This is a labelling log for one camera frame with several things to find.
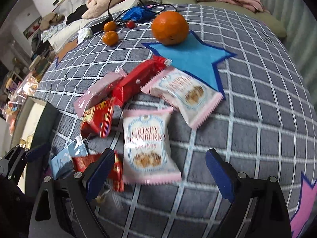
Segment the gold snack packet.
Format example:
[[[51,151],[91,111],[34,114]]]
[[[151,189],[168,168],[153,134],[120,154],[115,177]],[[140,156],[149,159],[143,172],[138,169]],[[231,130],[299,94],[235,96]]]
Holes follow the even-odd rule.
[[[31,149],[34,134],[30,134],[26,139],[20,139],[19,146],[23,149]]]

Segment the light blue snack packet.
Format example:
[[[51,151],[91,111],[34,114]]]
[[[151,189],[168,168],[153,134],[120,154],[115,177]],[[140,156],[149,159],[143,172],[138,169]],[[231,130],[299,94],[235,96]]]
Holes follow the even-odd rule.
[[[74,169],[73,158],[85,156],[88,156],[88,151],[82,136],[78,135],[66,148],[50,159],[53,179],[57,180]]]

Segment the red chinese snack packet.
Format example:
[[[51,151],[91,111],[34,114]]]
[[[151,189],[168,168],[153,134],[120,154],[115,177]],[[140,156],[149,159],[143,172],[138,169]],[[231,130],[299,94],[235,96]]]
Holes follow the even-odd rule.
[[[105,101],[85,111],[81,123],[81,136],[83,139],[94,135],[103,139],[109,135],[115,101],[115,98],[107,98]]]

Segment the pink cranberry cookie packet front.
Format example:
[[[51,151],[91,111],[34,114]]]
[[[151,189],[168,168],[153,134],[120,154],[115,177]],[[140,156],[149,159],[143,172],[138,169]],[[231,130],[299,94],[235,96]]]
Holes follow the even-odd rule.
[[[182,180],[171,158],[168,123],[173,111],[172,107],[124,110],[124,183],[161,185]]]

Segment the pink cranberry cookie packet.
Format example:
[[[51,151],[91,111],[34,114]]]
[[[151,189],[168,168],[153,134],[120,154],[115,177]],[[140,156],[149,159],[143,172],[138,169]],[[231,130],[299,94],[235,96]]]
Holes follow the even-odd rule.
[[[172,66],[154,76],[141,91],[177,109],[193,130],[199,128],[223,100],[221,92]]]
[[[173,111],[172,107],[124,110],[124,183],[161,185],[182,180],[171,158],[168,123]]]

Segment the pink cranberry cookie packet back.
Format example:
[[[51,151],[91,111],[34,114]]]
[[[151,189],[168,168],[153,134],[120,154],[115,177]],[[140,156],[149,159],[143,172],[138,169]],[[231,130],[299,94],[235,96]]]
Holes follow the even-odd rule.
[[[154,76],[141,91],[177,109],[193,130],[199,128],[223,100],[221,92],[172,66]]]

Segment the dark green tray box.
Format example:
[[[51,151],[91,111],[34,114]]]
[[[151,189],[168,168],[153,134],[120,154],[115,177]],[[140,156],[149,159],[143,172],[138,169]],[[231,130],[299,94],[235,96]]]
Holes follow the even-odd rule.
[[[48,143],[58,114],[59,111],[50,102],[27,97],[15,122],[11,147],[18,145],[21,139],[29,142],[31,149]],[[46,150],[43,155],[26,165],[24,193],[31,198],[36,197],[39,191],[49,152],[49,149]]]

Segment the pile of snack bags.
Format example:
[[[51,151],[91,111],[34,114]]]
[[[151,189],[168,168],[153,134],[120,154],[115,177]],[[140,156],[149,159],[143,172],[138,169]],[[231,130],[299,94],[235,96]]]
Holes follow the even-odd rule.
[[[9,126],[10,135],[13,136],[18,114],[21,112],[27,97],[35,94],[38,88],[37,79],[29,73],[22,82],[9,95],[9,101],[1,106],[1,115]]]

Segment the plain pink snack packet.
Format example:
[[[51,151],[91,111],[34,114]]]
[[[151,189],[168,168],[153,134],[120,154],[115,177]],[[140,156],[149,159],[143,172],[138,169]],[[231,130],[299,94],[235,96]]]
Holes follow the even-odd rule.
[[[81,97],[75,100],[74,109],[77,116],[79,118],[83,117],[86,110],[106,99],[113,87],[126,76],[127,73],[122,68],[116,67],[114,71],[108,72],[99,79]]]

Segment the grid pattern grey tablecloth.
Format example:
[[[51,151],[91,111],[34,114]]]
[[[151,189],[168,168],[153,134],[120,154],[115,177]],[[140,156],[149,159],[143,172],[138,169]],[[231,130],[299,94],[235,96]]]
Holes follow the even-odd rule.
[[[202,41],[236,57],[217,65],[225,101],[196,131],[180,113],[168,130],[172,158],[182,181],[167,185],[126,185],[111,203],[94,207],[111,237],[212,237],[229,208],[206,167],[210,148],[249,177],[276,176],[290,218],[297,210],[301,174],[316,180],[316,112],[303,78],[288,51],[262,20],[209,5],[174,5]],[[36,97],[60,114],[51,136],[57,154],[79,135],[74,102],[108,71],[129,73],[149,59],[142,43],[155,41],[150,23],[133,30],[119,28],[116,47],[102,34],[83,42],[44,75]]]

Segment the long red snack packet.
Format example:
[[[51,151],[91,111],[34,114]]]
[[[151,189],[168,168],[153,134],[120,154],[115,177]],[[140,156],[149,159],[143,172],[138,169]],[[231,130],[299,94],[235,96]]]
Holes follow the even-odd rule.
[[[141,91],[143,86],[171,63],[169,59],[154,55],[151,59],[137,65],[112,89],[111,96],[115,98],[115,105],[123,107],[129,99]]]

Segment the small tangerine near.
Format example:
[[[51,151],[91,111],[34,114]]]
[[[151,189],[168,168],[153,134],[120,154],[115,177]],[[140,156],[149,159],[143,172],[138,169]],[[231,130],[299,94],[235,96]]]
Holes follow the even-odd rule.
[[[103,35],[102,41],[104,44],[108,46],[114,46],[118,43],[119,36],[117,32],[115,31],[108,31],[108,32],[105,32],[105,34]]]

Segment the small tangerine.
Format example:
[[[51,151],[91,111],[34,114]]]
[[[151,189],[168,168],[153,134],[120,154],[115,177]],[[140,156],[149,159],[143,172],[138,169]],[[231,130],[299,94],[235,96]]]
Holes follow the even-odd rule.
[[[103,35],[102,41],[104,44],[108,46],[114,46],[118,43],[119,36],[117,32],[115,31],[108,31],[108,32],[105,32],[105,34]]]
[[[114,21],[107,22],[103,27],[104,32],[115,31],[116,23]]]

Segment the small tangerine far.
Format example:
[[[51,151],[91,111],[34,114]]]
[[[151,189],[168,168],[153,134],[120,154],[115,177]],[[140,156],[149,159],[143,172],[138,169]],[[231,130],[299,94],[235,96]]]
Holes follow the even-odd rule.
[[[114,21],[107,22],[103,27],[104,32],[115,31],[116,23]]]

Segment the large orange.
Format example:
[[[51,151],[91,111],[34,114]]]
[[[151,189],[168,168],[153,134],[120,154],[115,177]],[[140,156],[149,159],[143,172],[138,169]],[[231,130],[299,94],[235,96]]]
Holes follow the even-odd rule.
[[[189,34],[189,25],[176,11],[164,11],[153,20],[151,31],[154,38],[165,46],[178,45]]]

